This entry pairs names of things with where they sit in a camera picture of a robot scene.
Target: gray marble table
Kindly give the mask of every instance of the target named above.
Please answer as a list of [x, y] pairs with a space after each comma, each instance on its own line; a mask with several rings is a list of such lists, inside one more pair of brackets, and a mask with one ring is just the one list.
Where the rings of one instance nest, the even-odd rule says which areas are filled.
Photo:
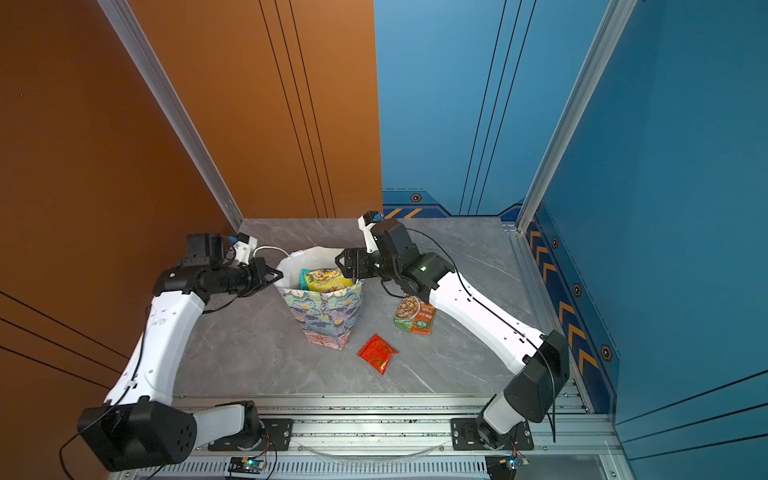
[[[404, 219], [407, 227], [435, 238], [459, 271], [489, 299], [528, 325], [539, 327], [515, 256], [497, 218]], [[362, 247], [351, 219], [246, 220], [241, 230], [288, 252], [313, 246]], [[439, 249], [411, 233], [422, 252]], [[276, 266], [282, 253], [261, 250]], [[401, 293], [388, 283], [394, 293]], [[246, 396], [297, 393], [494, 393], [511, 378], [493, 352], [444, 312], [428, 336], [403, 332], [392, 315], [399, 299], [376, 279], [364, 286], [358, 323], [344, 350], [309, 344], [274, 287], [237, 299], [202, 316], [192, 331], [176, 377], [177, 395]], [[215, 298], [209, 307], [229, 298]], [[399, 354], [382, 376], [357, 356], [378, 333]]]

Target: blue wall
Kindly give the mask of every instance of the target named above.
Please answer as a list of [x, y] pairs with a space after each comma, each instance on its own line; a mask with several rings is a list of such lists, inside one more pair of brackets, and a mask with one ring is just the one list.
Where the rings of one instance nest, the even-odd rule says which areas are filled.
[[607, 0], [374, 5], [383, 188], [426, 191], [451, 214], [520, 201]]
[[707, 393], [768, 369], [766, 22], [756, 0], [638, 2], [545, 195], [621, 358], [639, 480], [768, 472], [768, 408], [729, 415], [768, 375]]

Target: black mounting plate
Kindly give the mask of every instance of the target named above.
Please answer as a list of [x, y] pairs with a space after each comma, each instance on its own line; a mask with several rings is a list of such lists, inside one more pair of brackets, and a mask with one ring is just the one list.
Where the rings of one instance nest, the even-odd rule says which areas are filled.
[[[453, 436], [453, 449], [464, 450], [494, 450], [487, 449], [480, 442], [478, 427], [475, 419], [451, 419], [451, 435]], [[533, 450], [533, 437], [527, 421], [520, 422], [512, 427], [510, 440], [499, 450], [512, 450], [512, 442], [517, 450]]]
[[[270, 450], [277, 449], [278, 452], [287, 451], [293, 433], [293, 420], [261, 419], [261, 422], [264, 424], [264, 428], [270, 433], [270, 440], [274, 443], [274, 445], [270, 444]], [[218, 439], [215, 442], [208, 444], [208, 450], [210, 452], [261, 452], [266, 446], [266, 439], [261, 439], [259, 443], [253, 445], [249, 450], [241, 450], [238, 448], [249, 448], [251, 446], [252, 445], [238, 445], [227, 441], [225, 438]]]

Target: robotic arm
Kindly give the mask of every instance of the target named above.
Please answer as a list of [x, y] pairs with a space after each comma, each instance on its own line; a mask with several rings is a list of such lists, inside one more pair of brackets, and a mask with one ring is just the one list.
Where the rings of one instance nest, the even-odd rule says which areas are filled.
[[78, 431], [111, 472], [182, 462], [201, 445], [231, 437], [255, 445], [263, 435], [253, 402], [195, 414], [170, 406], [184, 347], [213, 293], [251, 296], [283, 278], [255, 257], [255, 239], [238, 234], [233, 266], [224, 266], [223, 237], [187, 237], [187, 255], [157, 279], [144, 333], [104, 405], [86, 409]]
[[556, 330], [544, 335], [525, 325], [470, 285], [452, 261], [419, 252], [397, 219], [384, 220], [381, 214], [368, 212], [358, 225], [366, 246], [345, 249], [336, 258], [344, 276], [394, 280], [406, 295], [457, 319], [515, 374], [477, 418], [483, 444], [501, 448], [519, 422], [541, 422], [570, 376], [565, 337]]

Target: floral pattern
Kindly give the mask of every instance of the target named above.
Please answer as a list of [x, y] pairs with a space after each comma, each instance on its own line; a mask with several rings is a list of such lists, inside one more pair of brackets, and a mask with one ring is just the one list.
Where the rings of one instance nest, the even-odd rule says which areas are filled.
[[329, 293], [278, 290], [310, 343], [338, 350], [344, 348], [362, 305], [362, 280]]

